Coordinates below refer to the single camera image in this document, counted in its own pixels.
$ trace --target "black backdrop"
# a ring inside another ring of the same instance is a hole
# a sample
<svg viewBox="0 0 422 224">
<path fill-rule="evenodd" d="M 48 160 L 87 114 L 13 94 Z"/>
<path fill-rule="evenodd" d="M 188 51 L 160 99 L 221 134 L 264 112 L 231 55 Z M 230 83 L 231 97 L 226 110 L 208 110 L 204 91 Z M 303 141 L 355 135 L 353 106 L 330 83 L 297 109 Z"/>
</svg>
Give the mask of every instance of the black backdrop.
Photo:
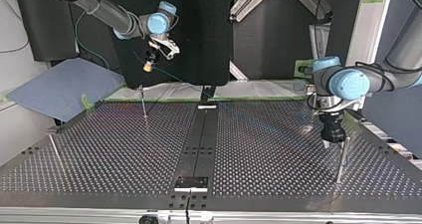
<svg viewBox="0 0 422 224">
<path fill-rule="evenodd" d="M 179 22 L 171 31 L 171 39 L 181 54 L 158 64 L 160 69 L 194 85 L 223 86 L 229 80 L 229 61 L 232 46 L 232 25 L 228 17 L 233 0 L 112 0 L 135 14 L 149 14 L 157 10 L 159 1 L 168 1 L 178 8 Z M 113 43 L 122 72 L 130 87 L 141 83 L 150 86 L 174 80 L 158 71 L 147 74 L 133 51 L 143 59 L 146 41 L 133 39 Z"/>
</svg>

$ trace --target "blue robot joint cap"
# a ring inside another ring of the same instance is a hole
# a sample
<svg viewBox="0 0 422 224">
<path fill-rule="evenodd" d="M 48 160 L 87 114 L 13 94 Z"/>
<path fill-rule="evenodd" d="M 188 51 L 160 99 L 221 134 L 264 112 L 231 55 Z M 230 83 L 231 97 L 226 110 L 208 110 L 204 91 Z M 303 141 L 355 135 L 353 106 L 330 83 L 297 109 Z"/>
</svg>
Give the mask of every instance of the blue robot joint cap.
<svg viewBox="0 0 422 224">
<path fill-rule="evenodd" d="M 329 90 L 333 95 L 348 101 L 358 100 L 370 89 L 369 77 L 355 69 L 342 70 L 329 80 Z"/>
</svg>

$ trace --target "black clamp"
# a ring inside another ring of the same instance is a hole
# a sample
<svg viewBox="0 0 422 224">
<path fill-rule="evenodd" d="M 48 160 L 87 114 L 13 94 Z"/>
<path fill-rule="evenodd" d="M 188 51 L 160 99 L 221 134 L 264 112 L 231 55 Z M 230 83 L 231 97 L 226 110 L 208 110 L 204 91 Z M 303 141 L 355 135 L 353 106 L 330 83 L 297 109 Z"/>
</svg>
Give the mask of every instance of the black clamp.
<svg viewBox="0 0 422 224">
<path fill-rule="evenodd" d="M 201 92 L 201 102 L 199 103 L 200 107 L 206 108 L 209 107 L 210 109 L 215 109 L 215 103 L 210 102 L 209 99 L 214 98 L 215 91 L 217 90 L 216 86 L 204 86 Z"/>
</svg>

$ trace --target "gray panel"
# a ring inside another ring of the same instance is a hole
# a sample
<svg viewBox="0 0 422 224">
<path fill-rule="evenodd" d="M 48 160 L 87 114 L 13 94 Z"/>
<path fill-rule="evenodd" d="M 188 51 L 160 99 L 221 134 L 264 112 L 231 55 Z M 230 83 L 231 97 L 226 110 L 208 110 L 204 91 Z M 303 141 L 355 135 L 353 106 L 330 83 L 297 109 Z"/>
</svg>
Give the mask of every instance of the gray panel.
<svg viewBox="0 0 422 224">
<path fill-rule="evenodd" d="M 62 121 L 69 121 L 86 107 L 113 94 L 123 76 L 81 58 L 66 60 L 11 92 L 7 98 L 20 106 Z"/>
<path fill-rule="evenodd" d="M 376 62 L 382 63 L 414 8 L 411 0 L 391 0 Z M 363 113 L 391 137 L 422 157 L 422 87 L 380 93 L 368 98 Z"/>
</svg>

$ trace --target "metal plate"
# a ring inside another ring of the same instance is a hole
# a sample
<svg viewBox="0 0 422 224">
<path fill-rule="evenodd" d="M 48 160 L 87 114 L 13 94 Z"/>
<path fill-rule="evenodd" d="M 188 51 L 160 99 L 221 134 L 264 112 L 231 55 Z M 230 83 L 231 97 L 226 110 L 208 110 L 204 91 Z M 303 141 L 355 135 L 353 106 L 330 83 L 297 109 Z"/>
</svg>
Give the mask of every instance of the metal plate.
<svg viewBox="0 0 422 224">
<path fill-rule="evenodd" d="M 195 104 L 146 109 L 147 119 L 141 104 L 100 106 L 55 137 L 60 156 L 47 144 L 3 174 L 2 193 L 167 198 Z"/>
<path fill-rule="evenodd" d="M 147 109 L 148 123 L 141 104 L 105 104 L 57 136 L 60 156 L 46 140 L 17 156 L 0 168 L 0 206 L 422 213 L 422 172 L 349 115 L 335 185 L 339 147 L 323 148 L 304 102 Z M 209 173 L 209 192 L 174 193 L 186 171 Z"/>
<path fill-rule="evenodd" d="M 350 116 L 344 127 L 349 165 L 335 185 L 339 147 L 323 148 L 321 123 L 304 103 L 222 104 L 207 207 L 422 213 L 422 172 Z"/>
</svg>

